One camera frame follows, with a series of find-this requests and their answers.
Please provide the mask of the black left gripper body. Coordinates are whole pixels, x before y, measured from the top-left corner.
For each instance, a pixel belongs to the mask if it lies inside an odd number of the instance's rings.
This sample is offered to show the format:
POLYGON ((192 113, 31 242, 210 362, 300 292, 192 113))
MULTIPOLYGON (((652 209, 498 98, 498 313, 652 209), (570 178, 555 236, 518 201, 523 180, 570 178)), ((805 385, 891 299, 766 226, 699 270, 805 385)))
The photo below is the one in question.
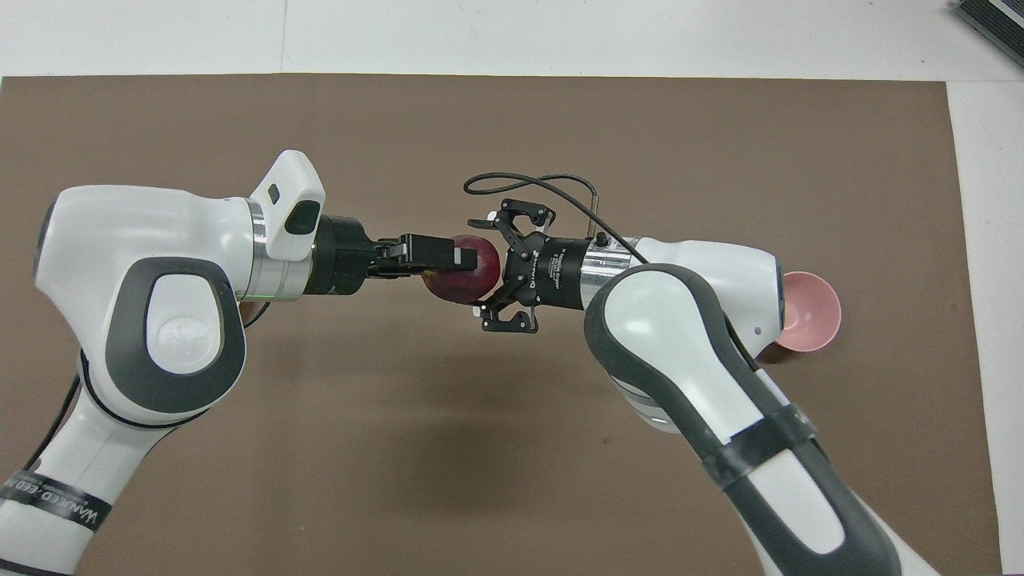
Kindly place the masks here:
POLYGON ((366 278, 409 277, 409 270, 380 262, 397 245, 397 239, 370 239, 354 218, 322 215, 312 245, 308 293, 351 295, 366 278))

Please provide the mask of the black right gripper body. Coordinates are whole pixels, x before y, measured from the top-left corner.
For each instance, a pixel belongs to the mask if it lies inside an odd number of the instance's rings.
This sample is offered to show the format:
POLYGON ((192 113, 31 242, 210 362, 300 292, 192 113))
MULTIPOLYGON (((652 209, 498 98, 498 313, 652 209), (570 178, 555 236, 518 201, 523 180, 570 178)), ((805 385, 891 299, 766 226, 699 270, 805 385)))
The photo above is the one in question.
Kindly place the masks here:
POLYGON ((582 310, 582 263, 589 239, 554 238, 541 232, 509 234, 500 287, 502 303, 582 310))

